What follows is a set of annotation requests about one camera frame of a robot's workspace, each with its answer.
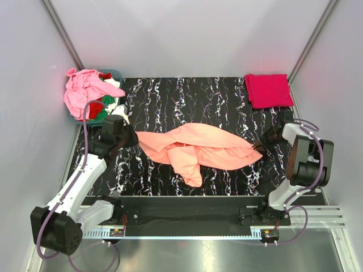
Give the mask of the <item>salmon orange t-shirt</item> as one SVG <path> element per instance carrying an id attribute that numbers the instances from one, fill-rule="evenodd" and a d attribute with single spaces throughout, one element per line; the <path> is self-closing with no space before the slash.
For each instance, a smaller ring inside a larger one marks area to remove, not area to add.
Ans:
<path id="1" fill-rule="evenodd" d="M 149 159 L 171 165 L 195 188 L 202 186 L 201 166 L 232 171 L 263 157 L 245 139 L 207 124 L 188 123 L 166 133 L 138 131 L 137 136 Z"/>

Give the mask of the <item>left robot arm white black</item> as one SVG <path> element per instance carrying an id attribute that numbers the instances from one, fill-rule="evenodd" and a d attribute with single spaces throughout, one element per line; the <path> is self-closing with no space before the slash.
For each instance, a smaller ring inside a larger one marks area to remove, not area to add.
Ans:
<path id="1" fill-rule="evenodd" d="M 33 241 L 42 259 L 47 259 L 42 248 L 71 256 L 84 233 L 102 222 L 117 224 L 122 219 L 121 203 L 115 197 L 100 197 L 90 207 L 80 207 L 120 149 L 136 145 L 133 126 L 119 114 L 107 116 L 93 139 L 85 140 L 85 154 L 71 178 L 45 207 L 36 206 L 30 214 Z"/>

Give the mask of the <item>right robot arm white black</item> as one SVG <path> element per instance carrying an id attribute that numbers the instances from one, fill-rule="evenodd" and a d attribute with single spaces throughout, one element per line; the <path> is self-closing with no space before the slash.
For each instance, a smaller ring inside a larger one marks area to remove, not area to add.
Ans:
<path id="1" fill-rule="evenodd" d="M 278 113 L 277 123 L 255 141 L 254 150 L 262 154 L 282 141 L 292 146 L 285 180 L 267 195 L 257 209 L 261 223 L 273 223 L 292 209 L 291 204 L 297 198 L 328 184 L 334 143 L 317 137 L 315 133 L 318 131 L 319 128 L 312 122 L 294 118 L 291 110 L 283 110 Z"/>

